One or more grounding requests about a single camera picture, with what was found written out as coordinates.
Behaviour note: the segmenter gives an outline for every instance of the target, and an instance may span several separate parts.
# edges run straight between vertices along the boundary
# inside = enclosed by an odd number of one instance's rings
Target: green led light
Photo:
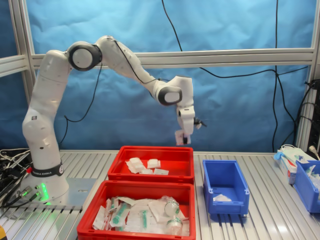
[[[48,192],[47,192],[46,185],[44,183],[41,183],[41,187],[42,187],[42,191],[43,191],[43,195],[44,195],[42,200],[46,201],[46,200],[49,199],[49,195],[48,195]]]

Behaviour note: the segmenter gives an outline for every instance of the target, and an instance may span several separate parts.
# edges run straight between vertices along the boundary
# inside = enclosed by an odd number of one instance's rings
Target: blue fabric backdrop
[[[28,12],[37,54],[66,50],[76,41],[94,43],[112,35],[134,52],[179,51],[161,0],[29,0]],[[275,0],[165,0],[184,51],[256,49],[275,46]],[[309,48],[315,0],[279,1],[278,47]],[[279,66],[284,73],[303,66]],[[273,66],[212,67],[221,76],[249,74]],[[148,69],[154,77],[190,76],[196,115],[208,128],[195,131],[195,151],[270,152],[275,128],[272,100],[275,75],[265,72],[249,77],[219,79],[199,68]],[[73,70],[55,120],[58,141],[64,135],[67,115],[80,119],[94,91],[98,70]],[[290,113],[297,114],[304,93],[307,69],[280,76]],[[5,119],[13,119],[13,112]],[[278,85],[276,113],[279,127],[276,147],[293,129],[284,111]],[[87,117],[69,123],[62,144],[66,149],[119,149],[123,145],[175,145],[179,129],[173,107],[155,102],[141,85],[111,70],[101,73],[95,101]],[[11,129],[23,142],[21,129]],[[3,140],[6,147],[13,143]]]

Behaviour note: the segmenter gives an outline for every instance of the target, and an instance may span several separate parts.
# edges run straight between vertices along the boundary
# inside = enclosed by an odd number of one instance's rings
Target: white paper item
[[[316,167],[316,165],[312,165],[307,170],[305,170],[305,173],[308,175],[309,178],[310,178],[312,171],[314,170],[315,167]]]
[[[168,175],[169,171],[168,170],[163,170],[163,169],[159,169],[156,168],[153,172],[154,175]]]
[[[126,163],[126,165],[128,166],[130,172],[132,172],[133,174],[137,174],[137,173],[138,173],[138,171],[135,169],[135,167],[134,167],[134,165],[132,164],[132,162],[126,161],[125,163]]]
[[[155,169],[155,168],[161,168],[161,163],[158,159],[150,159],[148,161],[148,165],[147,165],[148,169]]]
[[[131,206],[135,205],[136,204],[136,200],[130,198],[130,197],[126,197],[126,196],[119,196],[118,197],[118,200],[122,201],[122,202],[125,202]]]
[[[108,217],[110,209],[111,209],[111,200],[108,198],[106,200],[106,204],[105,204],[104,219],[106,219]]]
[[[93,221],[92,227],[95,230],[103,230],[104,229],[104,223],[105,223],[105,208],[103,206],[100,206],[100,209]]]
[[[220,201],[220,202],[232,202],[230,198],[225,195],[219,194],[213,198],[213,201]]]
[[[166,204],[167,202],[161,201],[161,200],[154,200],[148,203],[148,206],[158,223],[167,223],[169,220],[172,219],[171,216],[168,216],[165,213]],[[188,219],[187,217],[185,217],[185,215],[181,211],[179,211],[177,217],[180,220]]]
[[[139,174],[154,174],[154,172],[151,169],[143,169]]]

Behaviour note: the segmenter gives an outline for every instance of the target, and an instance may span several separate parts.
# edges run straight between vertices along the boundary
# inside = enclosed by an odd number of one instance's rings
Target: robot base
[[[86,203],[89,193],[95,185],[97,179],[95,178],[66,178],[69,184],[68,191],[60,197],[48,201],[42,206],[48,208],[57,208],[62,206],[64,209],[81,209]]]

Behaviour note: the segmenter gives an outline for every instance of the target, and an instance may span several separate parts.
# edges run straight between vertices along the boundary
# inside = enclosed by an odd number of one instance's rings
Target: blue plastic bin
[[[248,214],[250,192],[236,160],[203,160],[205,205],[210,214]],[[214,201],[225,195],[232,201]]]
[[[320,161],[314,160],[305,164],[296,161],[296,165],[294,187],[307,211],[309,213],[320,213],[319,191],[306,174],[306,170],[313,165],[315,165],[313,172],[320,174]]]

